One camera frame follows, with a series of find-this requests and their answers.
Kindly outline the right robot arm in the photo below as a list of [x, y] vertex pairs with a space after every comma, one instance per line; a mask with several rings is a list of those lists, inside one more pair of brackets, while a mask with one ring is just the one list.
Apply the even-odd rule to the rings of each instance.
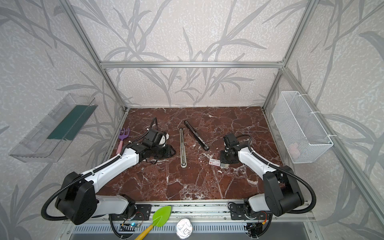
[[289, 166], [279, 166], [261, 156], [251, 147], [250, 135], [227, 134], [225, 149], [220, 153], [223, 164], [242, 163], [255, 172], [264, 183], [264, 193], [244, 200], [244, 214], [254, 219], [259, 212], [304, 214], [313, 210], [317, 196], [313, 188], [295, 175]]

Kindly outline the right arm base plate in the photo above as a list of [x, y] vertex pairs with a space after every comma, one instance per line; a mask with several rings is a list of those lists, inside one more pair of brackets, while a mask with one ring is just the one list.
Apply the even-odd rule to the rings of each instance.
[[267, 221], [271, 218], [268, 211], [254, 211], [248, 203], [228, 202], [227, 207], [231, 214], [232, 220], [256, 220]]

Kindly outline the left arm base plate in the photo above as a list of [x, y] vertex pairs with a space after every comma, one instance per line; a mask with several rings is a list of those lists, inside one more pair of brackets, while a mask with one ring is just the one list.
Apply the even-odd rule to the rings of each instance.
[[129, 204], [127, 209], [120, 214], [124, 220], [148, 221], [151, 214], [152, 205], [149, 204]]

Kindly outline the beige stapler black cap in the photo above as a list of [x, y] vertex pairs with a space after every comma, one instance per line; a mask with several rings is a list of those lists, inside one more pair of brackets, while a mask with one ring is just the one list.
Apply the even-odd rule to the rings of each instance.
[[180, 133], [180, 157], [181, 157], [181, 167], [184, 169], [187, 167], [187, 158], [186, 158], [186, 149], [184, 141], [184, 130], [179, 128]]

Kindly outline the white red staple box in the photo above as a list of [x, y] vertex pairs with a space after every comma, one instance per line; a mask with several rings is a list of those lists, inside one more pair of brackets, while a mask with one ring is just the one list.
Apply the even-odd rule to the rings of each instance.
[[212, 166], [217, 166], [217, 167], [221, 167], [221, 168], [228, 168], [229, 167], [229, 164], [224, 164], [221, 161], [215, 160], [215, 159], [210, 159], [209, 164]]

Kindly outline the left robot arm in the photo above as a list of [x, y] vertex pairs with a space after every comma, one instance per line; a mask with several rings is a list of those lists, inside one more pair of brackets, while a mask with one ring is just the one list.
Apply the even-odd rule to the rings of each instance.
[[41, 216], [47, 221], [70, 220], [81, 225], [94, 217], [135, 215], [136, 202], [126, 195], [100, 196], [99, 191], [125, 170], [152, 159], [168, 159], [175, 149], [167, 144], [169, 135], [159, 131], [157, 118], [153, 118], [149, 129], [135, 141], [105, 163], [81, 174], [68, 174], [61, 188], [43, 204]]

